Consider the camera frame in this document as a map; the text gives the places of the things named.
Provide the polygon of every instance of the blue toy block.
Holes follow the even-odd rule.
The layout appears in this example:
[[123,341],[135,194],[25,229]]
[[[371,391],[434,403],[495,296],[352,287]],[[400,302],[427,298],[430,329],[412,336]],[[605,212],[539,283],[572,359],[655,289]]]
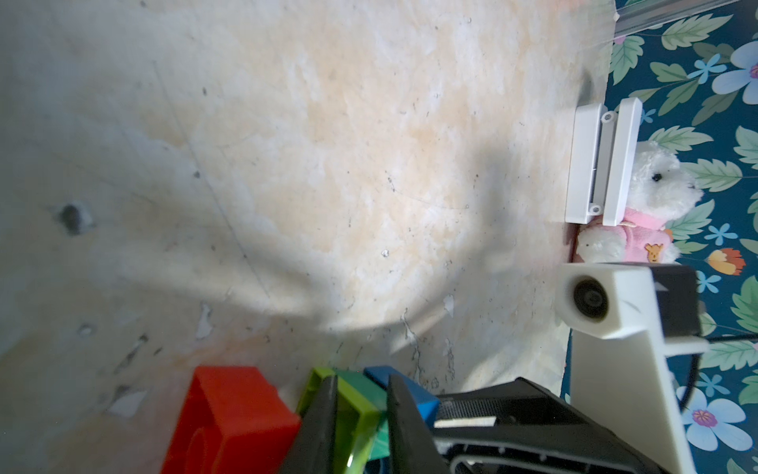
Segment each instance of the blue toy block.
[[386,390],[387,386],[390,384],[390,374],[401,376],[413,396],[413,401],[416,402],[421,417],[429,428],[434,428],[434,421],[437,419],[437,408],[440,406],[440,400],[437,397],[430,394],[421,385],[417,384],[410,378],[405,377],[390,366],[366,367],[363,369],[363,374],[384,390]]

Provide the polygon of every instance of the orange flower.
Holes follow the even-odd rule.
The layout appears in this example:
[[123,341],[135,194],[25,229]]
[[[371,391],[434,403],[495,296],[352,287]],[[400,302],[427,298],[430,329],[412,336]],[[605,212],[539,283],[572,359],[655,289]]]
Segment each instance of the orange flower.
[[714,270],[724,275],[739,275],[745,266],[740,251],[735,249],[713,250],[707,262]]

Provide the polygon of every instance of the pink plush toy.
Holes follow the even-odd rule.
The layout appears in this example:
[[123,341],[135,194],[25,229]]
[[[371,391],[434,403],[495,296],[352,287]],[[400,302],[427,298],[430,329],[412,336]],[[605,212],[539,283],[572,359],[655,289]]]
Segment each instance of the pink plush toy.
[[579,232],[576,254],[587,263],[674,262],[681,253],[664,226],[701,197],[676,155],[656,142],[638,143],[624,220],[615,227],[593,220]]

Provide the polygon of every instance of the black plastic part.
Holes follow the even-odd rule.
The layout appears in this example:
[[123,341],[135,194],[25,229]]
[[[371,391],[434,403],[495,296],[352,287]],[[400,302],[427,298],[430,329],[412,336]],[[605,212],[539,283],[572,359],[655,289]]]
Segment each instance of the black plastic part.
[[[455,472],[494,465],[504,472],[664,474],[650,458],[610,430],[523,378],[464,394],[440,395],[437,419],[495,416],[491,427],[435,428],[435,441],[451,446]],[[466,461],[478,464],[470,466]]]
[[608,315],[608,295],[594,278],[585,278],[574,287],[574,304],[581,314],[602,320]]
[[321,382],[279,474],[331,474],[336,422],[337,376],[332,375]]
[[663,263],[623,265],[644,266],[653,272],[664,337],[700,335],[697,276],[693,268]]
[[393,474],[447,474],[411,392],[399,375],[390,375],[387,422]]

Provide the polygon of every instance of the lego brick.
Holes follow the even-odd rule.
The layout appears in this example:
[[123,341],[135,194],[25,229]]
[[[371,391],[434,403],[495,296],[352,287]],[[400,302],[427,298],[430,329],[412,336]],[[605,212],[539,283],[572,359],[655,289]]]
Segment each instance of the lego brick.
[[[305,414],[324,378],[336,375],[317,367],[300,397],[297,412]],[[337,382],[337,425],[334,435],[334,473],[362,474],[374,444],[382,412],[344,378]]]
[[255,367],[198,367],[161,474],[274,474],[299,428]]
[[374,446],[371,448],[371,454],[368,460],[380,459],[390,455],[390,430],[387,426],[387,392],[374,383],[370,378],[361,372],[351,372],[347,370],[335,371],[339,377],[349,383],[353,388],[361,393],[366,400],[371,402],[377,410],[381,411],[381,420],[374,437]]
[[406,387],[411,392],[411,396],[424,422],[426,422],[429,428],[434,427],[434,420],[437,418],[437,408],[440,406],[440,400],[437,397],[390,366],[367,367],[363,373],[385,390],[390,383],[390,375],[400,375],[406,383]]

